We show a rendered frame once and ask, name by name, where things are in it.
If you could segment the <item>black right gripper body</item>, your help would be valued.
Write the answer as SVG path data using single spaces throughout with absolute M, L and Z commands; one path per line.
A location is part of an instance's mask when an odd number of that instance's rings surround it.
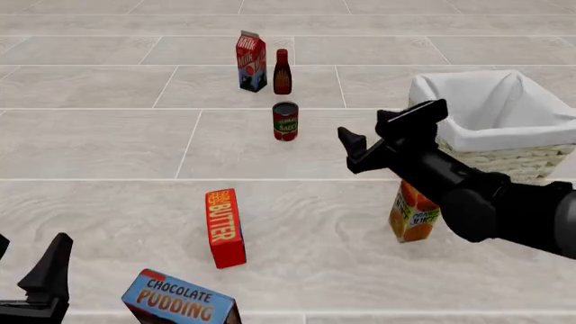
M 406 157 L 409 151 L 418 153 L 426 149 L 436 149 L 438 145 L 434 138 L 401 137 L 397 139 L 379 139 L 360 158 L 346 157 L 347 169 L 357 175 L 376 169 L 390 168 L 395 162 Z

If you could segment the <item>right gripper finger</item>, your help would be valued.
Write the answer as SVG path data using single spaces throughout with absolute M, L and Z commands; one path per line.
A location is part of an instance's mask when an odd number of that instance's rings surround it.
M 354 134 L 345 127 L 337 128 L 337 136 L 344 146 L 348 158 L 360 158 L 366 151 L 366 137 L 360 134 Z
M 376 123 L 376 134 L 384 138 L 386 134 L 386 128 L 388 121 L 396 118 L 397 113 L 388 110 L 378 110 L 377 111 L 377 123 Z

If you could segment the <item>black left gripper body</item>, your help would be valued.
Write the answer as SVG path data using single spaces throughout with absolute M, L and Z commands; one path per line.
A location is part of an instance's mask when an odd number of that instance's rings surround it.
M 0 324 L 61 324 L 68 302 L 59 298 L 51 301 L 0 301 Z

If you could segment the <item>tomato sauce can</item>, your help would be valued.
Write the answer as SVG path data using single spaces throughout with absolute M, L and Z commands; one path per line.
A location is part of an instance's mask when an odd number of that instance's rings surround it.
M 294 140 L 298 135 L 299 106 L 294 102 L 279 102 L 272 110 L 275 139 Z

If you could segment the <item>dark red sauce bottle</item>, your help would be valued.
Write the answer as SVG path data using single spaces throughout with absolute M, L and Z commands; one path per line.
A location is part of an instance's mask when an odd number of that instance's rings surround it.
M 276 51 L 273 87 L 274 93 L 277 95 L 288 95 L 292 92 L 292 72 L 288 61 L 287 49 L 279 49 Z

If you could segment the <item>white cloth basket liner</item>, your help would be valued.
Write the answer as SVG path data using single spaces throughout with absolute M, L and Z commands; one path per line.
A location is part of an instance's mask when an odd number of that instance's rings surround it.
M 576 144 L 576 109 L 516 70 L 415 75 L 409 101 L 436 99 L 437 136 L 458 152 Z

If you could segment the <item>woven wicker basket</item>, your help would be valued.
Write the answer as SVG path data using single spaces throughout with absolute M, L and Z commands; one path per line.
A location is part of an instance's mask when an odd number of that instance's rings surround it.
M 576 150 L 576 110 L 552 95 L 449 98 L 436 143 L 449 156 L 520 183 L 542 183 Z

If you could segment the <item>orange juice carton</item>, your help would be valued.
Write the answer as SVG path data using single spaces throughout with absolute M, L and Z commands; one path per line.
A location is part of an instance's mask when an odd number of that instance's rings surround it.
M 389 224 L 398 242 L 427 239 L 439 215 L 437 204 L 401 180 L 389 215 Z

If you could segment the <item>red and blue milk carton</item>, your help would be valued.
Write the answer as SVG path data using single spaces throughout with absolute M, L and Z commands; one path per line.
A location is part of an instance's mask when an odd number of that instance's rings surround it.
M 239 88 L 257 93 L 267 85 L 266 43 L 258 34 L 242 31 L 235 50 Z

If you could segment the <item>blue chocolate pudding box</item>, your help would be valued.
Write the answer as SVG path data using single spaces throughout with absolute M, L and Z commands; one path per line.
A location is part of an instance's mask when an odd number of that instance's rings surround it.
M 121 300 L 140 324 L 242 324 L 235 299 L 151 269 Z

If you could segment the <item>red butter box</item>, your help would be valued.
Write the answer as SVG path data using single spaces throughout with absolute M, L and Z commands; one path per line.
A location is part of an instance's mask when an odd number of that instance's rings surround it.
M 218 269 L 247 262 L 239 207 L 233 188 L 205 195 L 207 237 L 212 258 Z

